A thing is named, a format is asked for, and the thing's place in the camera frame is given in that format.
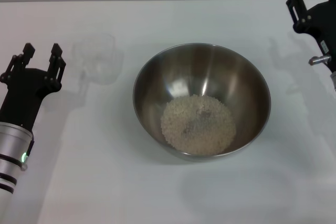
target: uncooked rice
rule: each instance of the uncooked rice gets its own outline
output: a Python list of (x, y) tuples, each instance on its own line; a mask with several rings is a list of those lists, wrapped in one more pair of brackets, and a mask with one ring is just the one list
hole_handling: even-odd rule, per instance
[(174, 148), (195, 155), (220, 154), (236, 136), (229, 108), (206, 95), (178, 97), (167, 103), (161, 129)]

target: white tabletop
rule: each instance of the white tabletop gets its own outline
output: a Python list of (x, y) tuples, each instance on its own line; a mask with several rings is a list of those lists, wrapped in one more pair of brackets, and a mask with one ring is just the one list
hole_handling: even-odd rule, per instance
[[(62, 90), (43, 101), (5, 224), (334, 224), (335, 93), (329, 70), (308, 65), (321, 52), (293, 32), (285, 0), (1, 3), (0, 31), (0, 72), (26, 42), (36, 48), (30, 67), (47, 68), (54, 42), (67, 62)], [(73, 45), (106, 34), (113, 75), (83, 77)], [(269, 85), (269, 122), (236, 155), (183, 161), (135, 116), (141, 67), (187, 42), (238, 52)], [(0, 102), (5, 94), (1, 84)]]

